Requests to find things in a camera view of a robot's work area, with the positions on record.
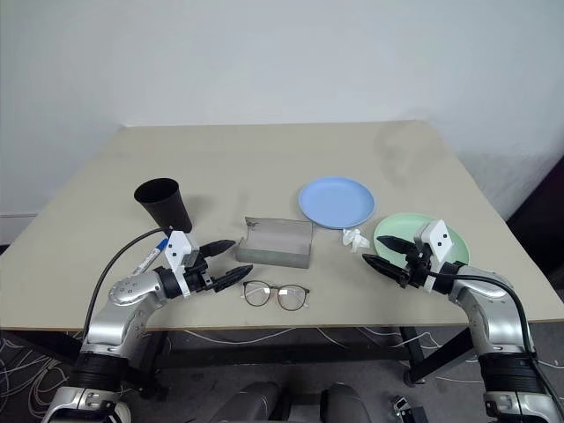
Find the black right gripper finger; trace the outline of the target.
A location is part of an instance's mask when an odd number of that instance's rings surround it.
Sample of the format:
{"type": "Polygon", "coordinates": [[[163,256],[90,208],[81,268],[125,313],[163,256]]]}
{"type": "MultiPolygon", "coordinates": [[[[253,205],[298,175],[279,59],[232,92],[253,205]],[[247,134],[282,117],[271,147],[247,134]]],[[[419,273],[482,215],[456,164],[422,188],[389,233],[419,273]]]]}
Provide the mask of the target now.
{"type": "Polygon", "coordinates": [[[413,250],[417,249],[413,242],[393,235],[381,235],[377,237],[377,240],[386,248],[391,249],[398,254],[410,254],[413,250]]]}
{"type": "Polygon", "coordinates": [[[374,270],[382,275],[395,280],[397,283],[406,281],[406,272],[404,268],[396,266],[390,261],[377,255],[363,254],[363,260],[374,270]]]}

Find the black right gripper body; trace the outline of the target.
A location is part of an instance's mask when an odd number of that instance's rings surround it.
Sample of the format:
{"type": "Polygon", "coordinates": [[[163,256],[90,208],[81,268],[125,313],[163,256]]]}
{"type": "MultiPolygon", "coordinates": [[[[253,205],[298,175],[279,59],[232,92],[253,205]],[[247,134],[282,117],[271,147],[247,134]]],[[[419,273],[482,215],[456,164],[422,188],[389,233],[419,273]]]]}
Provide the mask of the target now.
{"type": "Polygon", "coordinates": [[[401,277],[399,285],[402,288],[423,286],[431,269],[432,257],[432,250],[427,245],[424,245],[422,249],[418,249],[415,244],[408,247],[405,253],[404,275],[401,277]]]}

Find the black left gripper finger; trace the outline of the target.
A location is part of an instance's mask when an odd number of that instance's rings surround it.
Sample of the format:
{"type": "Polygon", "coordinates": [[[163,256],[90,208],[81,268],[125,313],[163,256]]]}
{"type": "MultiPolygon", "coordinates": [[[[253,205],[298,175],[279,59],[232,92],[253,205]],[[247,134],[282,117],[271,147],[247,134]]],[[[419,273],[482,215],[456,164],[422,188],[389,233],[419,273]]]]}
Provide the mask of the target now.
{"type": "Polygon", "coordinates": [[[244,265],[228,271],[225,275],[214,279],[213,290],[218,293],[228,287],[240,282],[253,270],[253,265],[244,265]]]}
{"type": "Polygon", "coordinates": [[[228,251],[234,245],[235,241],[232,240],[210,242],[200,247],[200,254],[203,258],[218,256],[228,251]]]}

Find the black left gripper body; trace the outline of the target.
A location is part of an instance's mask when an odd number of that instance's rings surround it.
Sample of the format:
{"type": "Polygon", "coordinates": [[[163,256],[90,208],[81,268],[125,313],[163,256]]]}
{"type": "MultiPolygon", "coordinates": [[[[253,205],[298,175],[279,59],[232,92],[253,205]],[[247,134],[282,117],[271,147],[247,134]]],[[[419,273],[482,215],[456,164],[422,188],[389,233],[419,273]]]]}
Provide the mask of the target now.
{"type": "Polygon", "coordinates": [[[217,280],[208,274],[208,268],[208,263],[201,253],[191,266],[185,268],[183,276],[191,293],[218,291],[217,280]]]}

